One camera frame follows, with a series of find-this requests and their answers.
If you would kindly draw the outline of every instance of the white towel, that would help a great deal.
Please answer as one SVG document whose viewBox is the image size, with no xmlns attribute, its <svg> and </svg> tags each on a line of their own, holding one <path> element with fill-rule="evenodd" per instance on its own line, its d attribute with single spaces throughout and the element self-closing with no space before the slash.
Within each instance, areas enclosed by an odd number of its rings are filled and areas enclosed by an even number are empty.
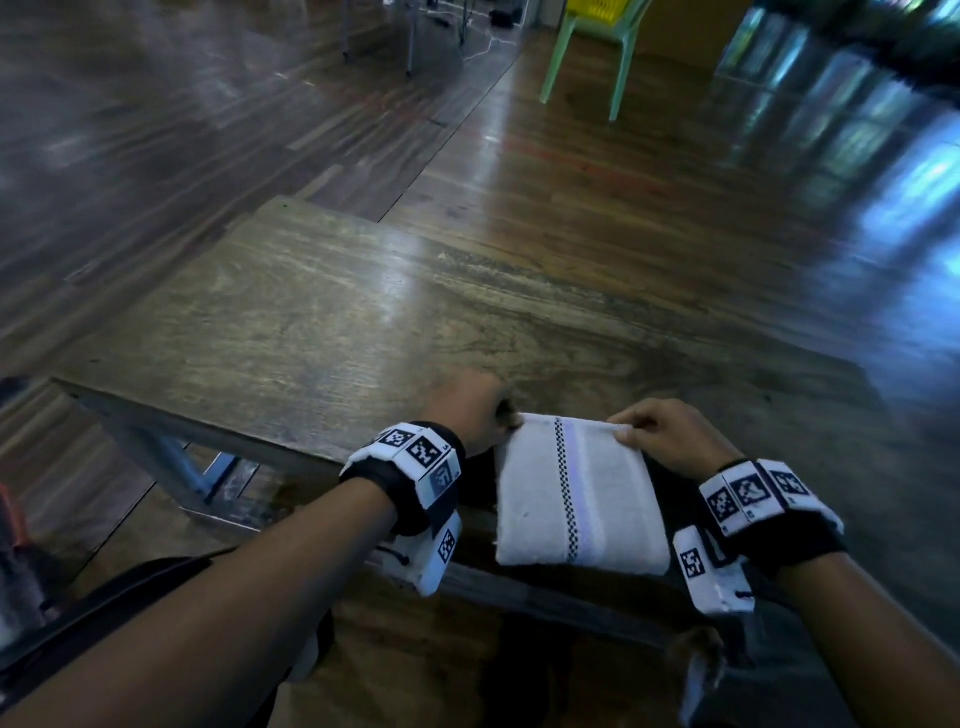
<svg viewBox="0 0 960 728">
<path fill-rule="evenodd" d="M 496 561 L 662 574 L 670 546 L 650 474 L 622 425 L 523 415 L 496 449 Z"/>
</svg>

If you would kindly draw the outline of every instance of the wooden table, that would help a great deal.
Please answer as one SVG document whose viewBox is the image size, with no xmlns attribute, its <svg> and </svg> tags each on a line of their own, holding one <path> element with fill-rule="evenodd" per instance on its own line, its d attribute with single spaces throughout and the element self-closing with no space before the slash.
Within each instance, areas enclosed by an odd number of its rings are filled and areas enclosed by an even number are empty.
<svg viewBox="0 0 960 728">
<path fill-rule="evenodd" d="M 284 198 L 63 362 L 54 379 L 182 507 L 253 529 L 277 513 L 242 496 L 236 469 L 197 472 L 181 441 L 332 482 L 371 433 L 467 365 L 511 380 L 526 411 L 605 419 L 647 396 L 692 401 L 749 453 L 790 462 L 854 540 L 877 537 L 865 489 L 904 487 L 888 456 L 900 436 L 852 364 Z M 476 558 L 604 609 L 665 598 L 663 612 L 692 611 L 643 579 Z"/>
</svg>

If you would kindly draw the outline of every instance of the chair leg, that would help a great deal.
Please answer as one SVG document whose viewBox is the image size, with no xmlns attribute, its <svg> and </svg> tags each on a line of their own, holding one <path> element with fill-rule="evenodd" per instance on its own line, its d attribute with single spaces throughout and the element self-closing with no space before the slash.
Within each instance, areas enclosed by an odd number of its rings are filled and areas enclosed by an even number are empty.
<svg viewBox="0 0 960 728">
<path fill-rule="evenodd" d="M 557 72 L 560 71 L 560 64 L 564 60 L 566 46 L 570 43 L 570 36 L 573 35 L 573 29 L 577 20 L 572 15 L 564 17 L 564 25 L 557 36 L 557 44 L 553 47 L 553 58 L 550 59 L 550 68 L 546 72 L 546 79 L 543 81 L 543 90 L 540 92 L 540 103 L 546 104 L 550 100 L 550 93 L 553 91 L 553 83 L 557 80 Z"/>
<path fill-rule="evenodd" d="M 636 46 L 636 34 L 639 28 L 634 28 L 623 39 L 622 51 L 620 56 L 620 72 L 616 75 L 616 86 L 613 88 L 613 98 L 610 100 L 610 120 L 616 121 L 616 116 L 620 113 L 620 102 L 623 101 L 623 89 L 627 86 L 627 74 L 630 73 L 630 64 L 634 60 L 634 47 Z"/>
</svg>

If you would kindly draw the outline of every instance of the green plastic chair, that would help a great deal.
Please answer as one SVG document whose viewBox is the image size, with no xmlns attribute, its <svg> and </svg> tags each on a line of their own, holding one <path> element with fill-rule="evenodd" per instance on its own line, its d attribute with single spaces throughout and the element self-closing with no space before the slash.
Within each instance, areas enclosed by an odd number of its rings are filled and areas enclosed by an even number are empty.
<svg viewBox="0 0 960 728">
<path fill-rule="evenodd" d="M 568 10 L 564 15 L 564 25 L 557 36 L 557 45 L 553 48 L 553 58 L 550 60 L 550 69 L 546 72 L 543 82 L 543 91 L 540 92 L 540 103 L 546 104 L 550 100 L 553 84 L 557 80 L 560 64 L 564 60 L 566 46 L 574 30 L 586 33 L 589 36 L 602 40 L 618 42 L 620 44 L 620 72 L 616 76 L 616 86 L 613 88 L 613 98 L 610 101 L 610 120 L 616 121 L 620 112 L 620 102 L 623 101 L 623 89 L 627 85 L 627 74 L 630 73 L 630 63 L 634 59 L 636 34 L 640 29 L 640 20 L 647 12 L 650 0 L 630 0 L 623 14 L 612 25 L 584 17 Z"/>
</svg>

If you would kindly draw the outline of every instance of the purple stripe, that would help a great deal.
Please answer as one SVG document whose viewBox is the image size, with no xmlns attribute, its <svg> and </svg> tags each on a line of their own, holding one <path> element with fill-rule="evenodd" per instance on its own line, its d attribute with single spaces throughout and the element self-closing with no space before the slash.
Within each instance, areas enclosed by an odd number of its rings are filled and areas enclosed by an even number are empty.
<svg viewBox="0 0 960 728">
<path fill-rule="evenodd" d="M 590 533 L 590 518 L 587 509 L 587 495 L 584 493 L 584 476 L 580 463 L 579 439 L 570 421 L 564 420 L 564 440 L 566 441 L 566 471 L 570 478 L 570 497 L 573 511 L 577 517 L 577 530 L 580 531 L 580 553 L 577 561 L 593 556 L 593 537 Z"/>
</svg>

